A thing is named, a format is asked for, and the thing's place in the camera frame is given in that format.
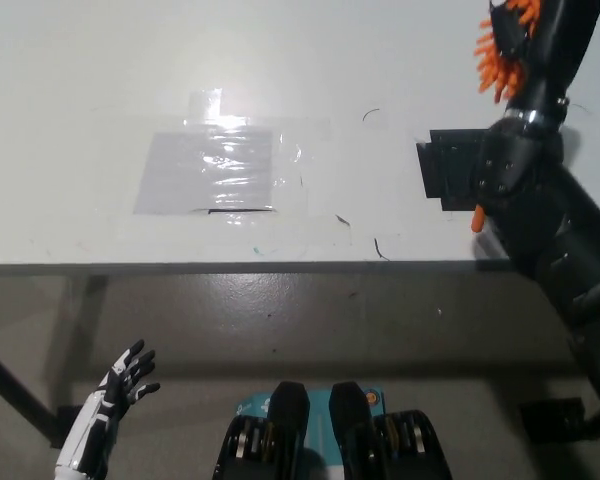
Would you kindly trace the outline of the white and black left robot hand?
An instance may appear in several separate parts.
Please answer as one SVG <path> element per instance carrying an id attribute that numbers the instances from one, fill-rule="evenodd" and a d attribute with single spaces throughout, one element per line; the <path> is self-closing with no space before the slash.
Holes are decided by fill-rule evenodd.
<path id="1" fill-rule="evenodd" d="M 112 364 L 80 409 L 60 450 L 57 479 L 104 479 L 119 425 L 131 406 L 160 389 L 142 379 L 155 369 L 155 352 L 137 341 Z"/>

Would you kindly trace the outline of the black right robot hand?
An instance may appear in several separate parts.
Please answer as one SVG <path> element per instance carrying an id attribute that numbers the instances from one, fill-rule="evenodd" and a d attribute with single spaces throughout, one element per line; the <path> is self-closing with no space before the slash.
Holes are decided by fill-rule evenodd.
<path id="1" fill-rule="evenodd" d="M 529 123 L 564 122 L 567 91 L 586 54 L 600 1 L 504 1 L 489 4 L 490 32 L 475 53 L 481 89 L 507 101 L 505 115 Z"/>

